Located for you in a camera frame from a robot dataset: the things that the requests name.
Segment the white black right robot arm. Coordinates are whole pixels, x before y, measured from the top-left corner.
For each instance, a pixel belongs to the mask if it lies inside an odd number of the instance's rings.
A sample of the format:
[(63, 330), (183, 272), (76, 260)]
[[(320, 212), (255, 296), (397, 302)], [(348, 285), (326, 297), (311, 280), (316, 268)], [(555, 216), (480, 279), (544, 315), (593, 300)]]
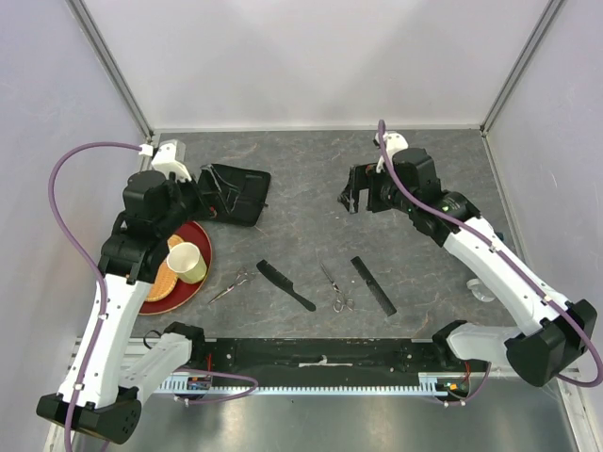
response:
[(438, 368), (453, 370), (469, 360), (501, 363), (542, 387), (593, 349), (595, 307), (570, 300), (531, 271), (465, 195), (441, 187), (425, 150), (399, 151), (391, 163), (352, 166), (338, 200), (357, 213), (361, 191), (367, 192), (368, 211), (406, 214), (420, 233), (467, 266), (514, 321), (511, 327), (449, 324), (431, 349)]

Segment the black zippered tool case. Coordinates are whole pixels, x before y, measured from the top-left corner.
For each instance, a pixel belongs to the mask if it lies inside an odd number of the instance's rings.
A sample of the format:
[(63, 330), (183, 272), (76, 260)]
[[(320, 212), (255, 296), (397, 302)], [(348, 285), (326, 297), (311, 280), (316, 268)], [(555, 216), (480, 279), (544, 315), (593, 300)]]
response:
[(203, 207), (198, 220), (241, 227), (256, 225), (268, 197), (271, 174), (222, 164), (200, 167), (198, 187)]

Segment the black straight comb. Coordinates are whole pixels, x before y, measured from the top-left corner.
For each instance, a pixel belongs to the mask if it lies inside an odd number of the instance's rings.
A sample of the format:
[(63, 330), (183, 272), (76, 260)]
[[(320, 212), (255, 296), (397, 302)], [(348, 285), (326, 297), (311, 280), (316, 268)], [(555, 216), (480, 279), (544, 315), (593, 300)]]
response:
[(368, 270), (365, 263), (359, 256), (353, 257), (350, 262), (358, 272), (359, 276), (366, 283), (368, 290), (372, 294), (372, 296), (377, 300), (378, 304), (382, 308), (383, 312), (387, 316), (394, 315), (397, 312), (396, 307), (390, 300), (390, 298), (384, 293), (381, 286), (376, 281), (375, 277)]

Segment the black handled comb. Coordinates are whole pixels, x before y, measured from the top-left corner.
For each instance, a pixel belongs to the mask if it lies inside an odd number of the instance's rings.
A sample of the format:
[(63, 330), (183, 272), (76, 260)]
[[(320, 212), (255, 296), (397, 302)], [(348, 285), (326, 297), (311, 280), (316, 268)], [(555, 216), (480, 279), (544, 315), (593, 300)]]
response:
[(298, 294), (294, 289), (294, 284), (283, 273), (272, 266), (268, 261), (261, 260), (256, 264), (257, 270), (273, 285), (296, 300), (307, 311), (314, 312), (317, 306), (310, 300)]

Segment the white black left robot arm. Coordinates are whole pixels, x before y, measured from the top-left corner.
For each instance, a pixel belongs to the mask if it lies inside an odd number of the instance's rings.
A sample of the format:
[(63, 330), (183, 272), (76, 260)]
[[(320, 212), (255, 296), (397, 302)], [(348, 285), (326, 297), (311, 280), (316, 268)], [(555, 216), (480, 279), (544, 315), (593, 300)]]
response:
[(80, 348), (59, 389), (36, 408), (37, 416), (67, 434), (114, 444), (132, 436), (149, 395), (172, 372), (199, 369), (207, 356), (203, 330), (174, 322), (158, 345), (121, 370), (136, 317), (169, 254), (169, 238), (206, 206), (194, 179), (156, 170), (132, 175), (122, 197), (124, 209), (91, 265), (96, 292)]

